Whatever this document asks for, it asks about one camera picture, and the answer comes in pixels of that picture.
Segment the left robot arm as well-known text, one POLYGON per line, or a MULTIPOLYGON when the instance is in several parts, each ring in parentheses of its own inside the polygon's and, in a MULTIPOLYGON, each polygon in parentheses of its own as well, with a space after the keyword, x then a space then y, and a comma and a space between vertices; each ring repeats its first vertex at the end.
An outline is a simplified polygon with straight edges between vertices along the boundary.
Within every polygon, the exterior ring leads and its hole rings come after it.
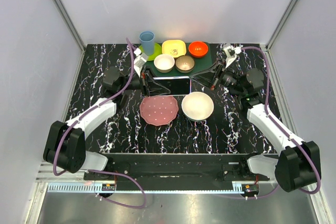
POLYGON ((113 175, 112 165, 105 155, 86 150, 86 138, 124 106, 125 90, 141 90, 146 96, 172 93, 171 82, 153 76, 149 68, 125 76, 118 68, 110 67, 103 73, 102 87, 104 95, 93 106, 67 122, 55 121, 51 125, 43 159, 52 164, 55 176, 95 170, 99 178, 109 179, 113 175))

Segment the phone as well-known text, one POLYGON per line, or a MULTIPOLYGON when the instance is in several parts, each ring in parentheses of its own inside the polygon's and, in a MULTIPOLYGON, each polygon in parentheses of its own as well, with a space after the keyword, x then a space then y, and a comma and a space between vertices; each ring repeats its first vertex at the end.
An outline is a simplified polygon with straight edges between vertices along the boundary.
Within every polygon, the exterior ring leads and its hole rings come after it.
POLYGON ((188 76, 180 77, 158 77, 157 79, 168 79, 171 81, 170 95, 187 95, 191 93, 191 80, 188 76))

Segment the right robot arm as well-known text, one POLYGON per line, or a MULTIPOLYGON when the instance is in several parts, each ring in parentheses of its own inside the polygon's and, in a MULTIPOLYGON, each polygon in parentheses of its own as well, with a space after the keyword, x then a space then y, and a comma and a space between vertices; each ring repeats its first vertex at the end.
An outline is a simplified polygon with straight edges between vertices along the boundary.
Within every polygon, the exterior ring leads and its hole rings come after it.
POLYGON ((239 75, 226 68, 223 61, 216 61, 210 68, 191 75, 191 80, 215 90, 226 87, 236 99, 240 115, 259 129, 271 143, 278 158, 263 154, 250 154, 238 167, 239 176, 250 180, 256 174, 276 180, 286 192, 299 189, 315 194, 321 188, 320 150, 313 142, 306 142, 290 131, 268 106, 268 99, 261 97, 261 90, 269 88, 269 79, 256 68, 239 75))

